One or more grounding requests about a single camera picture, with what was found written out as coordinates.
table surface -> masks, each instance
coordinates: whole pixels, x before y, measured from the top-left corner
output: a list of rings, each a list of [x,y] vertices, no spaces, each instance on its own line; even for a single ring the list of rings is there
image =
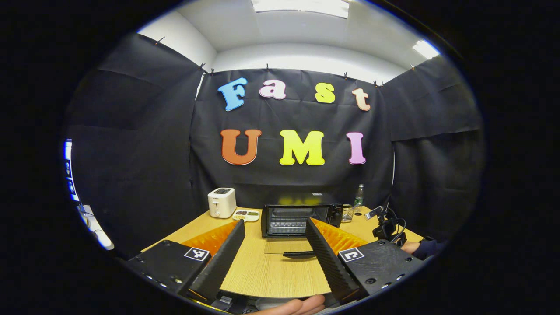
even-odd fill
[[[237,210],[239,209],[261,212],[260,209],[238,207]],[[367,207],[362,207],[363,214],[368,211]],[[209,211],[206,211],[164,239],[182,243],[232,221],[231,217],[228,219],[211,217]],[[377,238],[371,231],[378,225],[376,217],[366,220],[363,215],[355,215],[351,222],[342,223],[340,229],[368,242],[373,242]],[[419,242],[423,239],[408,229],[405,229],[405,232],[410,241]],[[143,249],[142,252],[160,241]],[[330,287],[316,257],[295,260],[282,256],[284,251],[296,252],[310,249],[306,239],[262,238],[260,218],[255,222],[245,222],[245,239],[231,264],[221,289],[262,298],[305,298],[314,294],[327,294],[330,292]]]

white toaster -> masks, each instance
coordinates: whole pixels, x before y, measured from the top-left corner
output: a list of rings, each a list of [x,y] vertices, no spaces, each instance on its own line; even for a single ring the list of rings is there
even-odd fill
[[[235,189],[221,187],[212,191],[208,194],[208,207],[213,217],[230,217],[237,208]]]

finger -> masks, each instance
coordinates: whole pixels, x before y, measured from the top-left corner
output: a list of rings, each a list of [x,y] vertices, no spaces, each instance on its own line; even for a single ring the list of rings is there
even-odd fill
[[[303,302],[298,300],[298,299],[294,299],[291,300],[287,303],[284,303],[280,306],[276,306],[273,308],[268,308],[268,309],[264,309],[262,311],[258,311],[255,312],[254,314],[257,315],[292,315],[296,312],[298,312],[301,307],[303,306]]]
[[[295,313],[294,315],[301,315],[307,313],[320,305],[325,303],[325,297],[322,295],[313,295],[312,297],[307,298],[301,307],[301,309]]]
[[[324,306],[324,305],[319,305],[319,306],[317,306],[316,308],[310,310],[309,312],[303,313],[303,314],[300,314],[300,315],[311,315],[311,314],[319,313],[319,312],[321,312],[323,309],[325,309],[325,306]]]

hand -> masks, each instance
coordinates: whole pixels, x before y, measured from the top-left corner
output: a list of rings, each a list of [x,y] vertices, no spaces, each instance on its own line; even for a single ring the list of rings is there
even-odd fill
[[[325,297],[322,295],[313,295],[312,297],[301,301],[298,299],[291,300],[280,306],[264,309],[262,311],[251,314],[256,315],[311,315],[319,313],[325,306]]]
[[[404,242],[404,244],[400,247],[400,249],[404,250],[405,252],[409,253],[412,255],[412,253],[414,253],[418,247],[420,247],[420,243],[418,242],[409,242],[406,241]]]

water bottle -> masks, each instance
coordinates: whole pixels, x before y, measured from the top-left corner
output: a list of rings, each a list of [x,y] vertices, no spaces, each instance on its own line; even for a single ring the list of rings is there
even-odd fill
[[[356,198],[354,199],[354,212],[361,212],[363,206],[363,184],[358,186],[358,191],[356,192]]]

